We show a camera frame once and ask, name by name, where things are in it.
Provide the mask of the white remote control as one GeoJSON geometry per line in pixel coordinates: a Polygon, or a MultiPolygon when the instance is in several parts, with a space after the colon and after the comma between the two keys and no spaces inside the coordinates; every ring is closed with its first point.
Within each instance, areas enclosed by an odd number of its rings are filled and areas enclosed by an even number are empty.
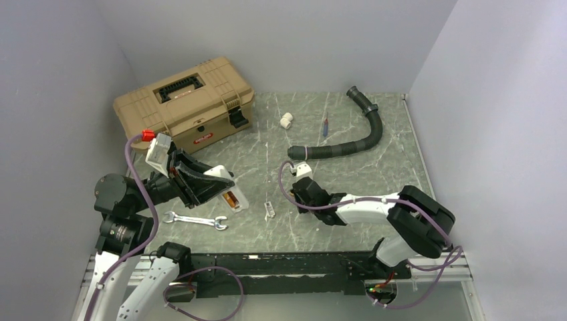
{"type": "Polygon", "coordinates": [[[244,211],[244,210],[249,208],[249,201],[247,200],[247,198],[243,194],[242,190],[239,188],[239,186],[235,182],[233,175],[230,174],[229,171],[223,165],[218,165],[216,167],[213,167],[212,169],[208,170],[206,172],[206,174],[212,174],[212,177],[225,179],[225,180],[229,181],[229,186],[224,188],[222,190],[222,192],[217,195],[217,198],[222,203],[224,203],[232,213],[238,213],[238,212],[244,211]],[[239,200],[239,208],[236,209],[236,210],[230,208],[230,206],[228,206],[228,204],[226,203],[226,201],[223,198],[223,194],[228,192],[228,191],[233,192],[233,194],[239,200]]]}

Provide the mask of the orange battery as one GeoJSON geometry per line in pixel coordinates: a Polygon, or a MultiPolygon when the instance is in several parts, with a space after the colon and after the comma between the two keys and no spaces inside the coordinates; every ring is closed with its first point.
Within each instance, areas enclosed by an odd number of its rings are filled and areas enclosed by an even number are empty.
{"type": "Polygon", "coordinates": [[[234,210],[239,208],[239,200],[233,194],[233,192],[228,191],[228,192],[224,193],[223,198],[226,201],[226,203],[228,204],[228,206],[230,206],[230,208],[232,208],[234,210]]]}

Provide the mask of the tan plastic toolbox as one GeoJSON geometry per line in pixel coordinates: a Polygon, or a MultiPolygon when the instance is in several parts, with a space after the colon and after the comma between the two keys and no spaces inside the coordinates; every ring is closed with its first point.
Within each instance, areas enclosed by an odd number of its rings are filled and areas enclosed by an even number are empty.
{"type": "Polygon", "coordinates": [[[254,89],[225,57],[141,87],[114,100],[127,138],[162,132],[195,152],[252,125],[254,89]]]}

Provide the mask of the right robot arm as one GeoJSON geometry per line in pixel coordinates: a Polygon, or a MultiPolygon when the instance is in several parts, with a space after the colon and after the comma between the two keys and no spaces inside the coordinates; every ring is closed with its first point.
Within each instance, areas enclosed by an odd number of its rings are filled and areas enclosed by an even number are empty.
{"type": "Polygon", "coordinates": [[[328,193],[309,177],[297,180],[287,198],[301,213],[310,212],[326,225],[389,224],[393,237],[380,240],[368,260],[372,275],[383,278],[399,263],[421,255],[438,258],[449,246],[455,216],[413,185],[383,196],[328,193]]]}

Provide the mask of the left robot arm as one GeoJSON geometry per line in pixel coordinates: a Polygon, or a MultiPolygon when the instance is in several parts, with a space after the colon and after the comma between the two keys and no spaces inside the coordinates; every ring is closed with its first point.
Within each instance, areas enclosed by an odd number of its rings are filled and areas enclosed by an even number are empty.
{"type": "Polygon", "coordinates": [[[191,249],[168,241],[161,245],[141,283],[126,296],[126,287],[146,246],[158,229],[156,205],[179,198],[192,209],[235,187],[233,173],[197,161],[183,149],[151,147],[149,178],[109,174],[96,184],[94,208],[102,214],[95,267],[87,302],[79,320],[141,320],[173,281],[195,270],[191,249]]]}

